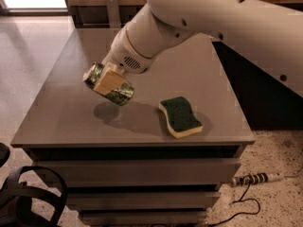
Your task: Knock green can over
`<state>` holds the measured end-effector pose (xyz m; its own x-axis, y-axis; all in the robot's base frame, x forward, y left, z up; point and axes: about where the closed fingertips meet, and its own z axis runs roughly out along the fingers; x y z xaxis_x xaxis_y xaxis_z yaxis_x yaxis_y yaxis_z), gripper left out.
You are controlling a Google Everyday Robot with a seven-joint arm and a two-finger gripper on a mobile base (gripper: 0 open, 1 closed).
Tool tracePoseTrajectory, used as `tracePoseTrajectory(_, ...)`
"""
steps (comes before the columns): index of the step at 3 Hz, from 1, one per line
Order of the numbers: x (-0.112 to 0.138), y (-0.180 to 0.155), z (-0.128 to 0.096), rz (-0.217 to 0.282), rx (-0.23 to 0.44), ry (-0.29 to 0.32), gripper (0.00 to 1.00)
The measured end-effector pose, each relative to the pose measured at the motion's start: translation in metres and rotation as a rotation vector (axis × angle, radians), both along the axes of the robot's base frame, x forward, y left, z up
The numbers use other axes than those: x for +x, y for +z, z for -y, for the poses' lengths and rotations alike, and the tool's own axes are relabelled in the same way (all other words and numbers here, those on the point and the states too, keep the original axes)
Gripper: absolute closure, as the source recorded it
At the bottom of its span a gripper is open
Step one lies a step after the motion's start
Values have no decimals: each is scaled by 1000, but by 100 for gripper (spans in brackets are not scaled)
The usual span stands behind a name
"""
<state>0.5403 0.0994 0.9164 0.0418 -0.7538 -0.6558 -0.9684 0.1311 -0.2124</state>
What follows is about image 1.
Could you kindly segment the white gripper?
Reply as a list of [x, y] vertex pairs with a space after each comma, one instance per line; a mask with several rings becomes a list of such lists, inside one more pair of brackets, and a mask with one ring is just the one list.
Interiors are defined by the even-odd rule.
[[133, 38], [123, 27], [115, 36], [102, 64], [105, 65], [94, 91], [106, 96], [121, 86], [126, 78], [121, 71], [142, 74], [148, 71], [155, 59], [157, 49], [142, 38]]

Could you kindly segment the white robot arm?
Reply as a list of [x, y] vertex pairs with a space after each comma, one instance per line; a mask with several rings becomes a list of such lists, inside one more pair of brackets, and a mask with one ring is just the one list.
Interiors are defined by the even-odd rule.
[[163, 51], [204, 33], [303, 96], [303, 12], [259, 0], [147, 0], [102, 60], [141, 74]]

